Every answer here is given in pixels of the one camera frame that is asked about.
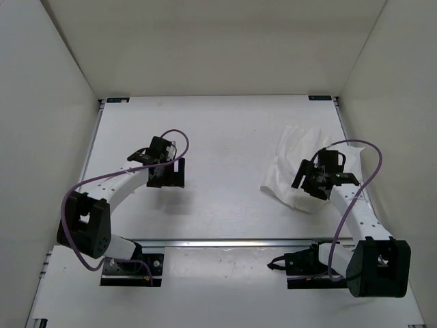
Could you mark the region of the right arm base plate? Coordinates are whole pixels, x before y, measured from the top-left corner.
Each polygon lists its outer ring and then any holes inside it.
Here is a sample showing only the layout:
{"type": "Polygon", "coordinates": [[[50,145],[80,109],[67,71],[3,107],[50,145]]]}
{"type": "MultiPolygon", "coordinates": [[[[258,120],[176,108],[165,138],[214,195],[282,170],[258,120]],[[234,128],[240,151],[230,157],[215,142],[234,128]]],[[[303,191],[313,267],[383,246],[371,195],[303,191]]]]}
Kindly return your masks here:
{"type": "Polygon", "coordinates": [[[344,289],[346,280],[338,282],[328,277],[328,269],[318,260],[318,245],[300,251],[284,253],[273,258],[267,267],[273,271],[284,271],[288,290],[344,289]]]}

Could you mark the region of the aluminium front rail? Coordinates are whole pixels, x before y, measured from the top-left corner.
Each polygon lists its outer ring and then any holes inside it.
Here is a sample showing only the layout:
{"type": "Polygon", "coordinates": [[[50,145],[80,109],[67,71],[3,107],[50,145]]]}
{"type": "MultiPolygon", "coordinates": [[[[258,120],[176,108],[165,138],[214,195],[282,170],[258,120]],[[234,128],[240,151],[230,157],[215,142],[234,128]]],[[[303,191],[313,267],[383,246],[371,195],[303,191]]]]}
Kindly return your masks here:
{"type": "Polygon", "coordinates": [[[311,238],[228,238],[228,239],[143,239],[137,243],[143,247],[192,247],[192,248],[237,248],[237,247],[306,247],[328,239],[311,238]]]}

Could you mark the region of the left blue corner label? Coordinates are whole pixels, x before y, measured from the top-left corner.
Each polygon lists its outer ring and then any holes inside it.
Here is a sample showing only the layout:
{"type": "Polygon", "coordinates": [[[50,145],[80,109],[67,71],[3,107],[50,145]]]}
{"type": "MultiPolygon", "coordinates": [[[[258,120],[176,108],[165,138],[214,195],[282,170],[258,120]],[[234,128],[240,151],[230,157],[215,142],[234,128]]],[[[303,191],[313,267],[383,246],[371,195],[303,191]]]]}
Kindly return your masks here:
{"type": "Polygon", "coordinates": [[[110,97],[106,99],[106,103],[128,103],[129,97],[110,97]]]}

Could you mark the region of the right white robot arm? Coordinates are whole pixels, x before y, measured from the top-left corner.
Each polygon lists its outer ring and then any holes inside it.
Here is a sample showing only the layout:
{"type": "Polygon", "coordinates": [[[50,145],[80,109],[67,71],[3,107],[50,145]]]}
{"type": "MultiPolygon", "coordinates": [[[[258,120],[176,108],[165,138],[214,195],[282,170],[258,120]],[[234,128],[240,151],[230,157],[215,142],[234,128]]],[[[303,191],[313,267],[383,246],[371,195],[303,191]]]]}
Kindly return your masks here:
{"type": "Polygon", "coordinates": [[[347,288],[354,297],[404,297],[410,246],[379,222],[355,175],[345,172],[345,164],[344,154],[323,148],[310,161],[302,160],[292,187],[333,204],[355,246],[319,241],[285,254],[288,287],[347,288]]]}

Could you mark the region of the blue corner label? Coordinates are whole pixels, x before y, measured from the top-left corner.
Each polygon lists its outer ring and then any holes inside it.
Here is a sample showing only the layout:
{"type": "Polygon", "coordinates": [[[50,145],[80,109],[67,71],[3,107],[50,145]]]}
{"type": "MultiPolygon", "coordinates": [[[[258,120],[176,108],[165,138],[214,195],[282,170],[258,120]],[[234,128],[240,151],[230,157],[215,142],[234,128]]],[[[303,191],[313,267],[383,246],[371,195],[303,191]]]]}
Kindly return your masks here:
{"type": "Polygon", "coordinates": [[[106,99],[106,103],[128,103],[129,97],[110,97],[106,99]]]}
{"type": "Polygon", "coordinates": [[[308,95],[310,101],[331,101],[332,97],[329,95],[308,95]]]}

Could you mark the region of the right blue corner label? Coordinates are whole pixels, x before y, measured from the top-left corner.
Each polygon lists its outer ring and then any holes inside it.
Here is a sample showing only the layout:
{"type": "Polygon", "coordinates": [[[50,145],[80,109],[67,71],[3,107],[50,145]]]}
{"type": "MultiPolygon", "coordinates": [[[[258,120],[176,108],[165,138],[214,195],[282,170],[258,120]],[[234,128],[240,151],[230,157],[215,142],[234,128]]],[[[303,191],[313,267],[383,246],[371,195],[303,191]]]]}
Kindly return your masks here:
{"type": "Polygon", "coordinates": [[[329,95],[308,95],[310,101],[331,101],[332,97],[329,95]]]}

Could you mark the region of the white pleated skirt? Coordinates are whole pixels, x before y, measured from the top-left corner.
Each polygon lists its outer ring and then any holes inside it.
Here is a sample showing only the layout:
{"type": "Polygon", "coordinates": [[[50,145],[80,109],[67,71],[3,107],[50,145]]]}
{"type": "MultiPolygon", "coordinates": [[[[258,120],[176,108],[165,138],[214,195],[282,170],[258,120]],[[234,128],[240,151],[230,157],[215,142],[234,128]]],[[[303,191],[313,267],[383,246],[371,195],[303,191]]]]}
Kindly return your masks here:
{"type": "Polygon", "coordinates": [[[318,127],[285,126],[260,189],[295,210],[317,212],[327,202],[292,188],[292,183],[301,161],[311,159],[316,151],[332,142],[334,139],[318,127]]]}

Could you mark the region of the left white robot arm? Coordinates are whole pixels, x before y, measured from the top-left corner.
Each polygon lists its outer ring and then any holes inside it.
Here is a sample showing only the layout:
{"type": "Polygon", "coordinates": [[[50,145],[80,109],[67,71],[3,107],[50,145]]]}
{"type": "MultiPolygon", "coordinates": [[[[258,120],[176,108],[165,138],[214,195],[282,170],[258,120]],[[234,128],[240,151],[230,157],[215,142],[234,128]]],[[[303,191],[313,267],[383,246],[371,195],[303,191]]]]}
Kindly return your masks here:
{"type": "Polygon", "coordinates": [[[57,242],[70,248],[89,271],[105,262],[129,274],[150,274],[137,242],[113,233],[113,211],[139,187],[184,187],[184,155],[176,142],[163,135],[126,159],[118,171],[97,176],[72,187],[61,203],[57,242]]]}

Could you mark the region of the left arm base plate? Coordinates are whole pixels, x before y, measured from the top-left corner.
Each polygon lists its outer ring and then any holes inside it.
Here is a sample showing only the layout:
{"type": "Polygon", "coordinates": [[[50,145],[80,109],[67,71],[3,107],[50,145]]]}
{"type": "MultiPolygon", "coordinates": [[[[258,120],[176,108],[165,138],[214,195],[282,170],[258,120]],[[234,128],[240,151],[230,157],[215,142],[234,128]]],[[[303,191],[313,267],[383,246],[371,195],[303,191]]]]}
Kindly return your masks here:
{"type": "Polygon", "coordinates": [[[141,264],[105,263],[100,278],[101,286],[161,287],[164,253],[143,253],[142,261],[148,265],[152,276],[141,264]]]}

